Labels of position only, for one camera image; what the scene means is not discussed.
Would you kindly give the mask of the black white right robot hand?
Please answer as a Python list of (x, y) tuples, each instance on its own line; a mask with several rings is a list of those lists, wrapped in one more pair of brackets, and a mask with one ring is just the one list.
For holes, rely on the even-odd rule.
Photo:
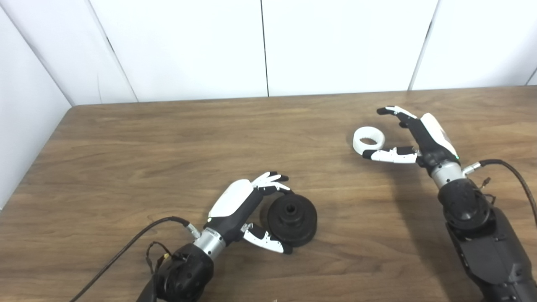
[(451, 140), (431, 113), (418, 118), (399, 106), (386, 106), (377, 109), (377, 114), (395, 115), (399, 119), (399, 126), (410, 131), (417, 147), (368, 149), (361, 154), (365, 159), (392, 163), (416, 163), (419, 167), (425, 168), (428, 173), (444, 162), (460, 163)]

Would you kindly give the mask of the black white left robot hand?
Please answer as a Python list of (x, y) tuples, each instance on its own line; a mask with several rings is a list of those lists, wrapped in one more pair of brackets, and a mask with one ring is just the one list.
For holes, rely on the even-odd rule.
[(272, 252), (291, 254), (293, 248), (290, 245), (273, 239), (267, 230), (248, 222), (248, 218), (265, 196), (292, 193), (292, 190), (283, 184), (288, 180), (288, 176), (272, 171), (265, 172), (254, 180), (234, 181), (209, 211), (203, 233), (194, 244), (213, 260), (224, 247), (242, 239)]

